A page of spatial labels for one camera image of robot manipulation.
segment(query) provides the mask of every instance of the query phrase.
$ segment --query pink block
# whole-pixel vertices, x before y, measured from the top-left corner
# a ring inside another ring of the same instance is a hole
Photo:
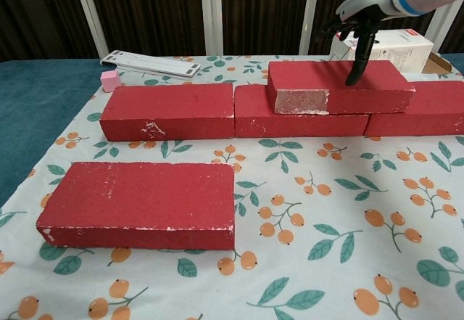
[[[414,88],[390,61],[370,61],[355,86],[344,82],[352,61],[269,64],[268,96],[275,113],[351,114],[402,112]]]
[[[232,250],[233,168],[74,163],[36,226],[56,246]]]
[[[105,93],[114,91],[117,86],[121,85],[119,73],[117,73],[116,70],[102,72],[100,76],[100,81],[103,86],[103,91]]]
[[[372,115],[366,136],[464,134],[464,83],[415,82],[415,96],[404,113]]]
[[[110,141],[233,137],[230,83],[118,87],[100,118]]]
[[[278,115],[266,96],[266,86],[235,89],[236,137],[361,136],[367,115]]]

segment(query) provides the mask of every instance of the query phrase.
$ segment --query black curtain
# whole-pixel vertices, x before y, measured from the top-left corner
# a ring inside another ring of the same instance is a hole
[[[79,0],[0,0],[0,62],[98,57]]]
[[[94,0],[109,50],[204,55],[202,0]]]
[[[464,5],[461,5],[443,41],[440,53],[464,53]]]
[[[306,0],[223,0],[226,54],[298,54]]]
[[[323,25],[334,15],[338,6],[345,0],[318,0],[312,27],[312,36],[308,54],[328,54],[331,48],[331,38],[325,38],[321,42],[316,42],[315,37],[322,29]],[[420,17],[403,17],[388,20],[382,23],[383,30],[392,28],[412,28],[424,35],[434,12],[430,12]]]

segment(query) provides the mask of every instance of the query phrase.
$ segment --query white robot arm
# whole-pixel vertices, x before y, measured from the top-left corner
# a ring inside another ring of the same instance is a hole
[[[368,64],[370,51],[381,21],[395,17],[417,17],[455,0],[346,0],[335,11],[335,17],[324,26],[327,36],[341,32],[343,41],[350,31],[359,37],[356,60],[346,84],[356,84]]]

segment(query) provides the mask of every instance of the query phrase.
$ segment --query floral tablecloth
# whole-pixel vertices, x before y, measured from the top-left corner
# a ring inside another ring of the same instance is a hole
[[[308,58],[176,59],[202,65],[193,82],[237,85]],[[464,137],[113,143],[98,123],[109,97],[95,93],[0,210],[0,319],[464,317]],[[46,244],[38,215],[89,160],[233,164],[235,252]]]

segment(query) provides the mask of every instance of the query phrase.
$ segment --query red foam brick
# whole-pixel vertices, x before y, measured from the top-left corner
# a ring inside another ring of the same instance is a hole
[[[360,136],[367,115],[278,115],[273,113],[266,86],[235,89],[236,137]]]
[[[404,113],[372,115],[366,136],[464,134],[464,83],[415,82],[415,96]]]
[[[232,250],[233,169],[74,163],[36,226],[56,246]]]
[[[268,96],[275,113],[350,114],[402,112],[414,88],[390,61],[370,61],[354,86],[345,86],[352,61],[269,64]]]
[[[233,137],[232,84],[123,86],[101,118],[109,141]]]

